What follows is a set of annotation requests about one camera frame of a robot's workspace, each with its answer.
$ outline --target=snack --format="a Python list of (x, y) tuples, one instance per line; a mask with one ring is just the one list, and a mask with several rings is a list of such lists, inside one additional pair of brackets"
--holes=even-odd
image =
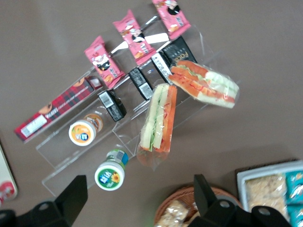
[(103, 91), (98, 96), (115, 122), (125, 117), (126, 109), (113, 90)]
[(143, 73), (138, 68), (134, 68), (128, 73), (128, 75), (142, 97), (145, 100), (149, 100), (152, 96), (152, 86), (149, 84)]
[(155, 227), (180, 227), (188, 214), (188, 209), (178, 200), (166, 208)]
[(303, 203), (303, 172), (286, 173), (287, 202), (290, 204)]
[(190, 48), (181, 36), (164, 47), (161, 51), (163, 51), (165, 56), (168, 58), (170, 67), (176, 65), (180, 60), (188, 60), (197, 63)]
[(28, 141), (100, 87), (102, 85), (99, 79), (94, 76), (81, 78), (18, 126), (14, 132), (22, 141)]
[(102, 118), (97, 114), (88, 114), (83, 120), (72, 124), (69, 129), (71, 141), (78, 146), (87, 146), (103, 128)]
[(143, 64), (156, 53), (155, 49), (146, 42), (144, 34), (130, 9), (125, 18), (113, 24), (127, 42), (138, 65)]
[(98, 36), (84, 53), (108, 88), (112, 88), (125, 75), (109, 57), (101, 36)]
[(169, 79), (200, 102), (233, 108), (239, 87), (231, 79), (192, 61), (178, 61)]
[(253, 197), (283, 197), (286, 193), (284, 175), (269, 175), (246, 182), (246, 191)]
[(169, 152), (176, 109), (177, 88), (169, 84), (156, 87), (139, 146), (147, 151)]
[(267, 207), (272, 207), (278, 210), (286, 219), (289, 219), (288, 213), (287, 213), (287, 206), (284, 201), (284, 197), (279, 196), (279, 197), (253, 197), (252, 199), (249, 200), (249, 209), (256, 206), (267, 206)]
[(288, 205), (290, 223), (293, 227), (303, 227), (303, 205)]
[(175, 39), (191, 27), (176, 0), (152, 0), (165, 27), (169, 31), (169, 37)]
[(95, 172), (96, 184), (106, 191), (120, 188), (124, 181), (127, 162), (128, 155), (124, 151), (114, 149), (108, 152), (106, 160)]

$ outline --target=cartoon character print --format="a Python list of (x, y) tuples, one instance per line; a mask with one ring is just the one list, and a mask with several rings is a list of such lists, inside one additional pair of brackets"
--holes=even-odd
[(167, 11), (169, 14), (175, 16), (180, 12), (180, 7), (175, 0), (167, 0), (165, 1), (165, 5), (168, 6)]
[(132, 34), (132, 39), (135, 43), (141, 43), (145, 41), (145, 37), (143, 32), (140, 29), (130, 29), (130, 33)]
[(93, 65), (97, 66), (101, 71), (106, 71), (109, 69), (110, 63), (106, 54), (99, 55), (98, 53), (95, 53), (93, 56)]

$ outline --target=sticker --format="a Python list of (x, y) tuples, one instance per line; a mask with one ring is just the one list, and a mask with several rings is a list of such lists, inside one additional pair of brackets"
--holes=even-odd
[(91, 137), (90, 128), (81, 124), (77, 124), (71, 130), (72, 138), (79, 143), (86, 143)]
[(103, 169), (98, 174), (98, 181), (104, 188), (115, 188), (120, 183), (120, 175), (113, 169)]
[(22, 128), (21, 132), (25, 137), (29, 137), (33, 132), (35, 132), (37, 129), (39, 129), (46, 123), (47, 123), (46, 118), (40, 115), (39, 117), (34, 119), (31, 123), (29, 123), (27, 126)]
[(104, 93), (100, 94), (99, 98), (103, 102), (103, 105), (105, 106), (105, 108), (109, 108), (112, 105), (114, 105), (113, 100), (109, 97), (107, 92), (104, 92)]

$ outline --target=blue snack packet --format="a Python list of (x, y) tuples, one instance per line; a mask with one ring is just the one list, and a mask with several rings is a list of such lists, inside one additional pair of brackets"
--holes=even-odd
[(292, 227), (303, 227), (303, 205), (287, 206)]
[(287, 203), (303, 203), (303, 172), (286, 173)]

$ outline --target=barcode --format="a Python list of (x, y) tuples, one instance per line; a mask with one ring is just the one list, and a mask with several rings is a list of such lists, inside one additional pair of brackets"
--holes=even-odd
[(139, 87), (142, 94), (145, 96), (145, 98), (149, 99), (152, 96), (152, 89), (148, 85), (148, 83), (144, 83)]
[(151, 58), (153, 60), (153, 62), (155, 63), (155, 65), (157, 66), (157, 68), (159, 69), (159, 71), (161, 72), (164, 80), (169, 83), (169, 84), (173, 84), (171, 82), (171, 80), (169, 79), (169, 75), (171, 74), (169, 67), (167, 66), (167, 64), (165, 63), (165, 61), (163, 60), (163, 58), (161, 57), (161, 55), (159, 53), (156, 53), (154, 56), (152, 56)]
[(21, 129), (21, 133), (25, 137), (29, 137), (31, 134), (33, 134), (37, 129), (39, 129), (41, 126), (45, 125), (47, 123), (47, 120), (45, 117), (40, 115), (36, 119), (34, 119), (31, 123), (29, 123), (27, 126)]
[(124, 155), (124, 152), (119, 151), (118, 154), (117, 154), (117, 159), (122, 160), (123, 159), (123, 155)]
[(100, 94), (99, 98), (103, 102), (103, 105), (105, 106), (106, 109), (114, 105), (113, 100), (109, 97), (107, 92), (103, 92), (102, 94)]

